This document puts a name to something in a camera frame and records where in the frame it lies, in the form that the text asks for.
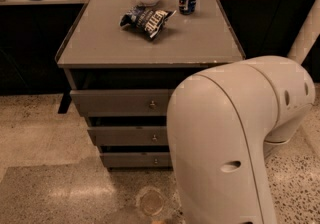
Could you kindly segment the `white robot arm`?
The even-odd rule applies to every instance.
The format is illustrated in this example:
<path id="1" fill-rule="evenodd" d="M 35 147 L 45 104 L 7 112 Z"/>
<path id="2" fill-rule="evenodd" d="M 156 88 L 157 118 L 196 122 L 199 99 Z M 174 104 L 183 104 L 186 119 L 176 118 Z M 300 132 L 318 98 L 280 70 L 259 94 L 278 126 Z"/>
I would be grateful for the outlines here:
<path id="1" fill-rule="evenodd" d="M 277 224 L 264 151 L 288 142 L 314 102 L 308 72 L 279 56 L 180 83 L 167 134 L 186 224 Z"/>

